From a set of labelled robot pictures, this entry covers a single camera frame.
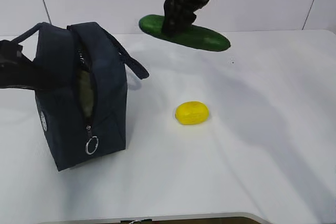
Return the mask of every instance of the bag handle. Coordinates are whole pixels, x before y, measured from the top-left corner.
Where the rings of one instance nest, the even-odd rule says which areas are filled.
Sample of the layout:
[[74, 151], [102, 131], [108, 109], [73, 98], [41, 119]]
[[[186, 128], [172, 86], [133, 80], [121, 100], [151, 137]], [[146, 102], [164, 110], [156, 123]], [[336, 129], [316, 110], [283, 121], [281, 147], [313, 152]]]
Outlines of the bag handle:
[[23, 34], [21, 34], [20, 36], [12, 39], [12, 42], [17, 43], [17, 44], [21, 43], [22, 41], [26, 40], [27, 38], [29, 38], [31, 35], [33, 35], [37, 31], [39, 31], [41, 29], [42, 25], [43, 25], [43, 23], [37, 23], [34, 27], [29, 29], [28, 31], [26, 31]]
[[135, 75], [140, 79], [146, 79], [149, 77], [148, 71], [135, 59], [133, 59], [125, 48], [114, 38], [109, 32], [102, 28], [109, 40], [117, 47], [119, 53], [124, 56], [125, 64], [135, 73]]

